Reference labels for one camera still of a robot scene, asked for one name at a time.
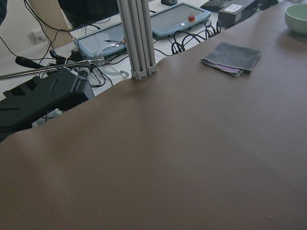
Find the green bowl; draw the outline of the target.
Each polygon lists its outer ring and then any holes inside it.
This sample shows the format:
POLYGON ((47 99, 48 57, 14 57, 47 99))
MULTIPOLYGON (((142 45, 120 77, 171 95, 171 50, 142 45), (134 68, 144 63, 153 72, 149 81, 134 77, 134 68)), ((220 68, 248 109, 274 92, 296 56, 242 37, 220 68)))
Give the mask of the green bowl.
POLYGON ((307 34, 307 4, 300 3, 291 5, 285 10, 285 23, 292 31, 307 34))

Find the blue teach pendant tablet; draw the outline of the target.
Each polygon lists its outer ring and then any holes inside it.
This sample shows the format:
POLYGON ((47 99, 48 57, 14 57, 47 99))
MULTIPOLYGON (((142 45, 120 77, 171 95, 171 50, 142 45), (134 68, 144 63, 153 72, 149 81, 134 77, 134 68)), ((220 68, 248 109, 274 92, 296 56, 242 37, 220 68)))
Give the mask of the blue teach pendant tablet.
POLYGON ((171 37, 176 31, 187 31, 205 22, 211 12, 185 2, 151 14, 151 27, 154 38, 171 37))

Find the aluminium frame post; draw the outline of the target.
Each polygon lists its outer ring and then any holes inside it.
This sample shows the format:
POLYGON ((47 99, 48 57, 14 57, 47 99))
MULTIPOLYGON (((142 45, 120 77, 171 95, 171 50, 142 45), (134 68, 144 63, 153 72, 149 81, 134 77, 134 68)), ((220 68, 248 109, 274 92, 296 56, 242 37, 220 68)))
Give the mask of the aluminium frame post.
POLYGON ((146 0, 118 0, 132 77, 142 80, 157 72, 149 4, 146 0))

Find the black plastic bracket part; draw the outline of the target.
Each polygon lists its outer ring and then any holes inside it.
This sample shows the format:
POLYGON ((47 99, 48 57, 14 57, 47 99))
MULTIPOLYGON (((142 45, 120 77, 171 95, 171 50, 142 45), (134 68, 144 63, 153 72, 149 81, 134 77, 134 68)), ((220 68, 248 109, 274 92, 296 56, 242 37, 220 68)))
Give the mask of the black plastic bracket part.
POLYGON ((67 111, 94 98, 87 79, 60 69, 41 79, 38 76, 5 91, 0 101, 0 140, 29 129, 32 123, 59 109, 67 111))

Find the grey folded cloth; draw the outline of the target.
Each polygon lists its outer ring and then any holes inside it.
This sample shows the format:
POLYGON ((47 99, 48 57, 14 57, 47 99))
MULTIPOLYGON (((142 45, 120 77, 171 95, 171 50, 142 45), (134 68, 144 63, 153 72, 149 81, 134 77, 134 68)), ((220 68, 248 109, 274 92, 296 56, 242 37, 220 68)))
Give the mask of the grey folded cloth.
POLYGON ((216 48, 201 58, 209 67, 240 77, 244 72, 252 72, 261 55, 261 50, 221 42, 216 48))

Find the black keyboard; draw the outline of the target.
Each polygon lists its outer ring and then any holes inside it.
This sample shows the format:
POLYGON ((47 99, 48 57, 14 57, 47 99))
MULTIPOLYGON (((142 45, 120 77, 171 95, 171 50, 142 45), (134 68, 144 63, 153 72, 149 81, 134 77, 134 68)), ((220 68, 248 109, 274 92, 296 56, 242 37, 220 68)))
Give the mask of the black keyboard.
POLYGON ((229 2, 230 0, 209 0, 202 4, 201 8, 211 12, 218 12, 222 8, 226 7, 229 2))

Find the black computer mouse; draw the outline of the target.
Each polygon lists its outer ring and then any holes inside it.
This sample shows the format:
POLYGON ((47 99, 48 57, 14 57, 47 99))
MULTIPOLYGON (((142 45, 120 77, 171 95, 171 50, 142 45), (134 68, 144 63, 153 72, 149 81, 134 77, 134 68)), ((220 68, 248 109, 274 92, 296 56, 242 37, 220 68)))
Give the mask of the black computer mouse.
POLYGON ((166 6, 173 6, 178 3, 178 0, 161 0, 161 4, 166 6))

